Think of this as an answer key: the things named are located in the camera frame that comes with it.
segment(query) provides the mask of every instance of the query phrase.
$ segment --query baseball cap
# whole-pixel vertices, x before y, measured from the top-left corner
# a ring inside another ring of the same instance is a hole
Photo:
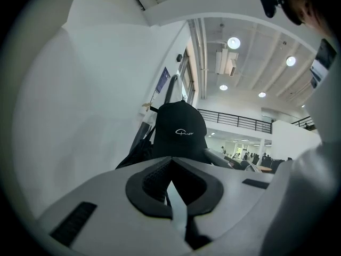
[[[152,158],[185,157],[210,164],[204,154],[206,134],[205,121],[194,107],[185,101],[166,103],[158,110]]]
[[[298,18],[297,14],[290,8],[288,0],[279,0],[279,4],[291,22],[298,26],[302,24],[302,21]]]

